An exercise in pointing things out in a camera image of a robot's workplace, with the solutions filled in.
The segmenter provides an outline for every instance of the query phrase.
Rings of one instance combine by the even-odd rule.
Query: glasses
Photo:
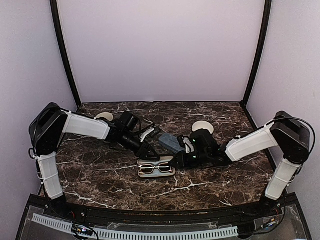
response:
[[[169,166],[168,162],[159,163],[157,166],[152,165],[151,163],[144,163],[139,166],[141,174],[152,174],[155,169],[158,169],[160,173],[172,173],[173,170]]]

